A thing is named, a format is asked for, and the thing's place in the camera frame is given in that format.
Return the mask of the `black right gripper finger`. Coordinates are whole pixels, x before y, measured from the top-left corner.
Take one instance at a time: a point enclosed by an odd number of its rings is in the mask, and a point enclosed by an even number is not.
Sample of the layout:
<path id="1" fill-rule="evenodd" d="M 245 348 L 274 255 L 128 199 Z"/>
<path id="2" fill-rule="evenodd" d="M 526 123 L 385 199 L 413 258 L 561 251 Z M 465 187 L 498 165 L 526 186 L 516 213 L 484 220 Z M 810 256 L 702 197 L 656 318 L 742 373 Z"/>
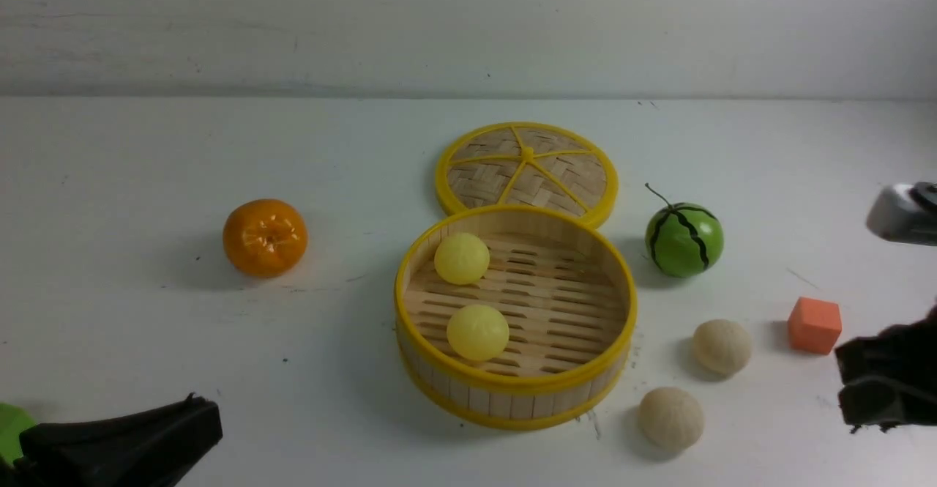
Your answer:
<path id="1" fill-rule="evenodd" d="M 843 384 L 880 376 L 916 388 L 934 388 L 936 307 L 909 324 L 891 324 L 873 336 L 857 337 L 835 348 Z"/>
<path id="2" fill-rule="evenodd" d="M 936 426 L 935 391 L 894 378 L 860 378 L 844 384 L 837 399 L 843 422 L 853 434 L 873 426 L 883 433 L 901 426 Z"/>

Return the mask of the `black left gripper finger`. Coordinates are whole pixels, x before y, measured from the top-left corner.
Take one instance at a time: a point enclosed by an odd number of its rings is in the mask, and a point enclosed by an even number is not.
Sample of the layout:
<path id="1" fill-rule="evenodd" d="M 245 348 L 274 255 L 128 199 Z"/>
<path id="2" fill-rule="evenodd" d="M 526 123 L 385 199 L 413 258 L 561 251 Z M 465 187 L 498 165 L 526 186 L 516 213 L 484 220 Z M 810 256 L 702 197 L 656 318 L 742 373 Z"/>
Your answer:
<path id="1" fill-rule="evenodd" d="M 223 437 L 220 407 L 183 401 L 90 423 L 40 423 L 19 436 L 20 486 L 175 486 Z"/>

